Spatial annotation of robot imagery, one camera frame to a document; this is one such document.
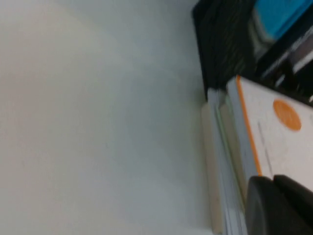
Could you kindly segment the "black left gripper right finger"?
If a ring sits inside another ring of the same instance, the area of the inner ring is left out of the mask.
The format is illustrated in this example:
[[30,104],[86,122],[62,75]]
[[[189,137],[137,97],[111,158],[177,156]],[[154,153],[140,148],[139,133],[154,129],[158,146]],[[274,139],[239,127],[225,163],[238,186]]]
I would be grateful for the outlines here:
[[274,184],[295,208],[312,208],[313,192],[285,175],[275,175]]

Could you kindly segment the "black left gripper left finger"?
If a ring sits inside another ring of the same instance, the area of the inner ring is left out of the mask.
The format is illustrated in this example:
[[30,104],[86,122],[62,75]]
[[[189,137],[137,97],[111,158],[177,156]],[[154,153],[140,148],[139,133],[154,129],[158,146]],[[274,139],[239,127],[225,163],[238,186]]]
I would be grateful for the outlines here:
[[311,235],[313,208],[295,208],[273,179],[253,176],[248,182],[245,221],[249,235]]

